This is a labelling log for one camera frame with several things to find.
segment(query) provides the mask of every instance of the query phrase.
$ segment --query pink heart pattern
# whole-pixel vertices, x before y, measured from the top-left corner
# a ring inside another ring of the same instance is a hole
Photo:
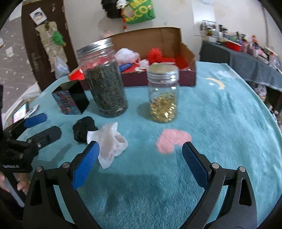
[[[191,135],[182,130],[164,129],[156,144],[158,151],[163,154],[173,153],[174,145],[182,146],[191,141]]]

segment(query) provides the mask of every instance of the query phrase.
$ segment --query door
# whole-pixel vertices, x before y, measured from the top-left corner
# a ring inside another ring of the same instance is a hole
[[[41,43],[39,33],[35,30],[37,25],[30,17],[30,13],[38,8],[41,8],[45,13],[48,21],[57,23],[58,31],[62,34],[66,45],[63,47],[69,70],[72,71],[78,67],[74,50],[69,37],[67,22],[64,14],[63,0],[39,0],[23,3],[21,19],[23,27],[23,38],[25,49],[32,67],[33,74],[38,81],[41,90],[45,90],[52,84],[55,78],[55,72],[51,72],[51,65],[48,60],[48,55]]]

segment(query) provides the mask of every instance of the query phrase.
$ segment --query teal blanket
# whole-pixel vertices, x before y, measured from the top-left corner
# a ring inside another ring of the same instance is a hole
[[[210,162],[223,168],[247,169],[257,203],[258,224],[270,213],[282,193],[281,132],[268,109],[227,64],[197,62],[197,85],[181,87],[178,117],[167,124],[148,119],[146,87],[126,88],[129,108],[120,117],[107,119],[97,115],[89,91],[90,105],[82,115],[64,115],[51,92],[66,77],[46,89],[33,103],[48,120],[26,130],[20,140],[51,126],[62,129],[62,138],[40,150],[32,166],[56,168],[72,161],[86,145],[74,140],[72,126],[78,119],[92,116],[99,129],[118,122],[118,132],[128,148],[103,170],[96,163],[78,192],[85,205],[105,229],[179,228],[188,218],[201,195],[181,147],[161,154],[156,141],[164,129],[182,130],[191,135],[197,150]],[[65,217],[72,221],[58,188],[58,200]],[[220,210],[226,193],[221,192],[210,221]]]

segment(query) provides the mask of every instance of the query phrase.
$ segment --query screw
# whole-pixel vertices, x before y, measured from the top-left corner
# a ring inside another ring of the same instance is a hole
[[[212,163],[212,167],[213,167],[214,169],[218,169],[218,168],[219,168],[219,164],[218,164],[218,163]]]
[[[37,168],[36,168],[36,172],[41,172],[42,171],[42,166],[38,166]]]
[[[243,166],[240,166],[239,169],[240,169],[241,172],[245,172],[246,171],[246,169]]]
[[[62,167],[63,167],[64,169],[67,169],[68,167],[70,167],[70,163],[65,162],[65,163],[63,163]]]

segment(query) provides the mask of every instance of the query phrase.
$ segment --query human hand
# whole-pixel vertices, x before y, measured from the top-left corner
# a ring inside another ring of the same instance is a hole
[[[17,184],[18,191],[23,190],[24,192],[28,191],[30,185],[30,176],[28,173],[18,173],[17,178],[19,183]],[[4,184],[5,176],[2,172],[0,172],[0,188],[3,190],[10,192],[9,189]]]

